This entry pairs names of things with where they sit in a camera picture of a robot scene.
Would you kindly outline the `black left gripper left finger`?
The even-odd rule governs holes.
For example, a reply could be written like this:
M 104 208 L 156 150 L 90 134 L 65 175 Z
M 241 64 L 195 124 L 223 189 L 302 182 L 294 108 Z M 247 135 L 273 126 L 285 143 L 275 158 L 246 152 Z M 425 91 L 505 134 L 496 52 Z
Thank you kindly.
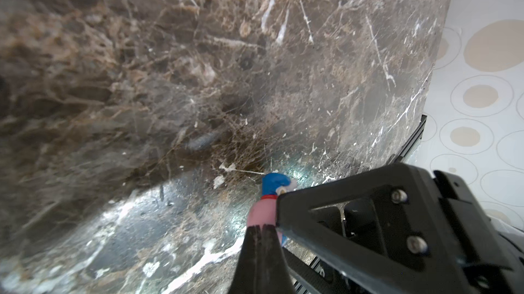
M 256 293 L 258 251 L 259 226 L 248 227 L 228 293 Z

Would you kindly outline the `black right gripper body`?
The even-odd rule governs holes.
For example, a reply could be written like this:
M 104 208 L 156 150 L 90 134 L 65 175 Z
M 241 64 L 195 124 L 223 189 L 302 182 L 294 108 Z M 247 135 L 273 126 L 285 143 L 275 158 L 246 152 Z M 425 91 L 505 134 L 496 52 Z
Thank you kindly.
M 299 293 L 522 293 L 523 233 L 443 171 L 390 164 L 284 194 L 277 225 Z

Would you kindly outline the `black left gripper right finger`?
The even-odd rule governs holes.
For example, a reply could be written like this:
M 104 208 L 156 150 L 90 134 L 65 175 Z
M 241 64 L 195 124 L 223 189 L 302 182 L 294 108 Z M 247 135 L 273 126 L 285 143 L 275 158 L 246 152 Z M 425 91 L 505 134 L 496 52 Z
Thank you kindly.
M 296 293 L 275 226 L 263 226 L 261 244 L 259 293 Z

